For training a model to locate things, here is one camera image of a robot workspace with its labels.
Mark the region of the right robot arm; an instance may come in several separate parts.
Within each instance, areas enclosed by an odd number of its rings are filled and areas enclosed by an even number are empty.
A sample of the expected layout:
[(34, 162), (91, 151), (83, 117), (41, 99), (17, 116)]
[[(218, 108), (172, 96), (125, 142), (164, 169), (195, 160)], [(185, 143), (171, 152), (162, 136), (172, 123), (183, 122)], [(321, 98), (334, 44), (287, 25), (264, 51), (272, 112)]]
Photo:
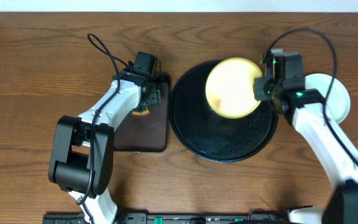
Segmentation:
[(289, 223), (358, 223), (358, 150), (335, 122), (326, 98), (305, 88), (301, 55), (273, 49), (261, 62), (265, 73), (255, 79), (255, 98), (268, 101), (305, 138), (334, 189), (326, 208), (290, 210)]

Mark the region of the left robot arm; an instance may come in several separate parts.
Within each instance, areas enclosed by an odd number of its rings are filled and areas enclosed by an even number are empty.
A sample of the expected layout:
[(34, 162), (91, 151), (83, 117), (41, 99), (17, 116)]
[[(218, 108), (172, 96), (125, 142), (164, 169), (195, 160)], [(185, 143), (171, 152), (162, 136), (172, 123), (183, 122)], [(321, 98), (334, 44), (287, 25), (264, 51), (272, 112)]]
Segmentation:
[(161, 103), (160, 68), (156, 56), (139, 51), (93, 107), (57, 123), (48, 178), (76, 200), (87, 223), (113, 223), (116, 218), (117, 205), (108, 190), (114, 132), (129, 113), (147, 115), (150, 105)]

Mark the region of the yellow plate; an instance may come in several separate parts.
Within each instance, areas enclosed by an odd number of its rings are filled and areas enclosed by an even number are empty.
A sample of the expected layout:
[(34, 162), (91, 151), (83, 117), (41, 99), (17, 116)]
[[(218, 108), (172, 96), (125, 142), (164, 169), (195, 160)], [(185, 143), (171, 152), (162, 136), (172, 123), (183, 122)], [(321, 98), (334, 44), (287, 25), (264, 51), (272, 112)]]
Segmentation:
[(205, 94), (218, 115), (238, 119), (251, 114), (260, 104), (255, 99), (254, 80), (262, 71), (253, 61), (233, 57), (219, 62), (209, 73)]

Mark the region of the yellow green scrub sponge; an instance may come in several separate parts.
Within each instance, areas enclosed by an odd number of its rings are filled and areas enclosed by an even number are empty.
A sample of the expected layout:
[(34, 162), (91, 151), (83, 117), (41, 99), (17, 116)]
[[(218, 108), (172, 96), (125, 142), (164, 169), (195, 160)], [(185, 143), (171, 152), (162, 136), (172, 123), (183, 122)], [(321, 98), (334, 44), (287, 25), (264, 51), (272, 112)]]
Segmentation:
[(144, 116), (150, 113), (148, 106), (143, 106), (141, 108), (136, 108), (132, 110), (133, 116)]

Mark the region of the light blue plate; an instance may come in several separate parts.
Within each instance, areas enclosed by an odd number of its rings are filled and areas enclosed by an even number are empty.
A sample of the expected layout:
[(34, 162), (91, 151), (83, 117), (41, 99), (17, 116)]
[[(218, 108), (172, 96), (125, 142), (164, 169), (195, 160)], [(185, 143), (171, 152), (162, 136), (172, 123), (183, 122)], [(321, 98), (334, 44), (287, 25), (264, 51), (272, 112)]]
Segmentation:
[[(326, 97), (332, 76), (323, 73), (314, 73), (305, 77), (305, 88), (317, 89)], [(327, 105), (337, 124), (345, 120), (351, 108), (351, 99), (346, 87), (337, 79), (334, 80)]]

